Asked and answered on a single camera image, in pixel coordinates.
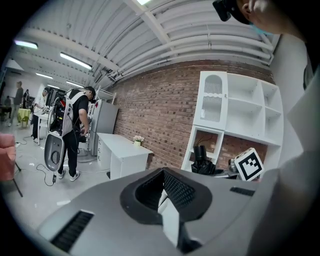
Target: table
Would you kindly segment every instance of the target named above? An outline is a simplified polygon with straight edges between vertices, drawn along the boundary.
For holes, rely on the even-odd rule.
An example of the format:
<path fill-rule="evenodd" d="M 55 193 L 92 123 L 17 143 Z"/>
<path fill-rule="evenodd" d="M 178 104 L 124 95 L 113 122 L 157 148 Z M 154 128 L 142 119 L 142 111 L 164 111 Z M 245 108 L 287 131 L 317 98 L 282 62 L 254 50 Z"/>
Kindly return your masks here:
<path fill-rule="evenodd" d="M 48 119 L 49 119 L 49 114 L 39 114 L 37 115 L 39 118 L 38 120 L 38 145 L 40 145 L 40 127 L 48 127 Z"/>
<path fill-rule="evenodd" d="M 99 166 L 110 169 L 110 179 L 118 179 L 146 170 L 147 159 L 151 150 L 134 145 L 133 141 L 118 135 L 100 133 L 98 141 Z"/>
<path fill-rule="evenodd" d="M 22 126 L 23 126 L 23 122 L 26 122 L 28 124 L 30 113 L 31 113 L 30 109 L 19 108 L 18 122 L 22 122 Z"/>

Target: red brick wall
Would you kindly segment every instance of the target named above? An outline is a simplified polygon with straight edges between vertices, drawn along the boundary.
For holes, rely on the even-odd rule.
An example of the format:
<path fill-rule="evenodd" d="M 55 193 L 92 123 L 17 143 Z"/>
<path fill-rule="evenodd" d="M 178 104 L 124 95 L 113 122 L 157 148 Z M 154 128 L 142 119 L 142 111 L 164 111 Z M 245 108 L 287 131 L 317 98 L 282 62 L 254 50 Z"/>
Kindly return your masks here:
<path fill-rule="evenodd" d="M 119 106 L 114 133 L 130 140 L 134 135 L 145 137 L 142 145 L 153 151 L 148 168 L 181 167 L 196 109 L 200 71 L 227 71 L 274 82 L 271 72 L 263 68 L 201 60 L 156 68 L 117 83 L 110 89 L 117 93 L 115 104 Z M 250 147 L 257 150 L 263 161 L 265 145 L 225 136 L 217 166 L 227 167 L 229 158 Z"/>

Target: headset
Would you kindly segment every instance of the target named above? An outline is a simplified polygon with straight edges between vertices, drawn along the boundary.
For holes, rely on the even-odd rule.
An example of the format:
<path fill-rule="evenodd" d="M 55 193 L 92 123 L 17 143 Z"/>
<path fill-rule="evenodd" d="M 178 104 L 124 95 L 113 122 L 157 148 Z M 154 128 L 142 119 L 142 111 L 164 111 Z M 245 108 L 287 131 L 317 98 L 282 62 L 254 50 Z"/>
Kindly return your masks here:
<path fill-rule="evenodd" d="M 238 22 L 246 25 L 250 24 L 239 10 L 237 0 L 216 0 L 212 5 L 223 22 L 228 21 L 232 15 Z"/>

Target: floor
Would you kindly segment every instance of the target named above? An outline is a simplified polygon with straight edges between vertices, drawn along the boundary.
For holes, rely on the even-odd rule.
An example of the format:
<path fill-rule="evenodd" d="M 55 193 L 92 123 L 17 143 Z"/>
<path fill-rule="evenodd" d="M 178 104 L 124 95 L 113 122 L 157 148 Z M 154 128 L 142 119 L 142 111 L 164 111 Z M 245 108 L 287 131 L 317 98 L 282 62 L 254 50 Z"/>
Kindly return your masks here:
<path fill-rule="evenodd" d="M 11 127 L 6 122 L 0 123 L 0 132 L 14 134 L 15 141 L 25 144 L 23 137 L 32 134 L 30 127 L 17 126 L 16 120 Z M 13 181 L 0 182 L 0 189 L 12 215 L 18 218 L 31 228 L 38 226 L 57 209 L 67 204 L 70 200 L 84 192 L 90 187 L 109 181 L 106 171 L 99 168 L 97 160 L 78 163 L 77 170 L 81 172 L 80 177 L 74 182 L 70 181 L 67 172 L 63 179 L 56 179 L 53 186 L 47 186 L 44 182 L 45 174 L 37 171 L 38 164 L 44 162 L 44 146 L 46 138 L 46 128 L 41 128 L 40 145 L 34 143 L 31 137 L 26 138 L 26 145 L 20 144 L 17 147 L 16 162 L 23 169 L 21 172 L 16 168 L 14 179 L 20 188 L 23 197 L 20 197 Z M 94 159 L 92 156 L 79 156 L 78 161 L 84 162 Z M 52 184 L 53 172 L 46 172 L 46 183 Z"/>

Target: refrigerator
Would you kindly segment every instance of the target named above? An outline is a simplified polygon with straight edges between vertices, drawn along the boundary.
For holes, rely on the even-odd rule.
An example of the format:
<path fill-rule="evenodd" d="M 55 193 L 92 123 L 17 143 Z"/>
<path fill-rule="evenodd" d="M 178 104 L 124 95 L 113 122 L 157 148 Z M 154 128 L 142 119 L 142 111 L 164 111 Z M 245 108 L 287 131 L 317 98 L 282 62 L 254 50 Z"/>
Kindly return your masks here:
<path fill-rule="evenodd" d="M 92 156 L 98 155 L 99 136 L 97 133 L 112 134 L 114 132 L 118 109 L 117 106 L 101 99 L 90 104 L 88 109 L 88 117 L 91 119 L 89 150 Z"/>

